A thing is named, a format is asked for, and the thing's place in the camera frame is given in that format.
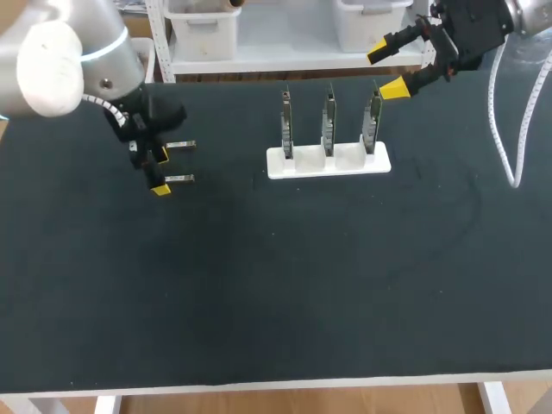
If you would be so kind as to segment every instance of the white shelf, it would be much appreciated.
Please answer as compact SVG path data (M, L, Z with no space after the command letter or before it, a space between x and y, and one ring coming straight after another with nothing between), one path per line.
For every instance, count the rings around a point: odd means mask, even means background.
M369 67L365 53L339 48L331 3L322 0L313 13L288 13L282 3L248 4L239 21L238 52L234 60L190 62L170 41L175 74L280 72ZM423 62L423 44L412 43L374 66L414 66Z

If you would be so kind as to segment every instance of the storage bin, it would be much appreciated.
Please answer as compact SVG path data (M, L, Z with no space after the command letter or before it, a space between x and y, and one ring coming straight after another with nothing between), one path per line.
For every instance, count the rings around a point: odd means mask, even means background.
M165 17L176 34L184 60L232 60L237 50L242 9L219 13L186 13L189 0L165 0Z
M155 44L154 41L145 37L135 37L132 39L132 46L144 64L146 72L145 82L152 84L154 82L155 69Z
M383 36L398 32L413 0L333 0L343 52L369 52Z

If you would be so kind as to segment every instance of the dark tabletop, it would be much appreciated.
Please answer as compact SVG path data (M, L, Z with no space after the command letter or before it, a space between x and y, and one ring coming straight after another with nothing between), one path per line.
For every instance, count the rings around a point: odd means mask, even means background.
M499 79L510 153L536 73ZM552 85L520 190L488 73L386 103L392 172L271 181L285 83L158 85L189 112L157 198L101 110L0 146L0 393L552 368ZM290 83L296 145L326 80ZM372 78L334 79L356 141Z

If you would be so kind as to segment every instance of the shelving unit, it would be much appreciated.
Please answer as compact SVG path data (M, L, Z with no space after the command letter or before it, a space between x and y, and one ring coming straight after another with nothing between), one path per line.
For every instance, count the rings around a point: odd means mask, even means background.
M294 1L292 12L289 2ZM409 11L428 14L430 0L416 0ZM163 0L147 0L155 46L165 82L189 73L278 72L369 67L365 53L344 53L334 27L331 0L257 0L240 16L238 53L234 60L191 62L182 58L176 36L165 36ZM427 66L433 51L421 41L377 66Z

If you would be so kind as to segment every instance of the table leg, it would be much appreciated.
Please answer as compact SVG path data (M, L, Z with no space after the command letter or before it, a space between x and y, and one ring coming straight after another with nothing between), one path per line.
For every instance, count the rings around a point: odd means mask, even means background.
M56 398L0 397L14 414L69 414Z
M486 414L511 414L506 391L501 382L480 382L478 386Z
M121 399L120 395L98 397L94 414L119 414Z

